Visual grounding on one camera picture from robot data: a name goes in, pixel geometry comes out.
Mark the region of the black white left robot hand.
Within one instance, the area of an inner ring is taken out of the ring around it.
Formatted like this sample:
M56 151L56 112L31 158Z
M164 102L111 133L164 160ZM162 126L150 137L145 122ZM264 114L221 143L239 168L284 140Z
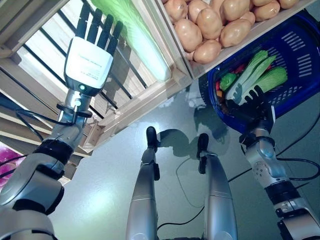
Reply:
M123 23L117 21L113 32L110 33L114 18L109 14L98 35L102 11L99 8L95 9L89 30L86 32L89 15L90 6L84 3L75 36L68 46L63 74L69 89L95 97L102 91L107 80Z

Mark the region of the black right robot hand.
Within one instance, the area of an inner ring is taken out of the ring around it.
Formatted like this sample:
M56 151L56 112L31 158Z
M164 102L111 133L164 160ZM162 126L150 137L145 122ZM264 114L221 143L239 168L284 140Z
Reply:
M273 127L276 119L275 110L269 104L260 86L255 85L253 90L250 90L248 95L244 97L244 100L242 105L238 105L232 99L226 101L229 112L234 117L254 126L263 123L270 128Z

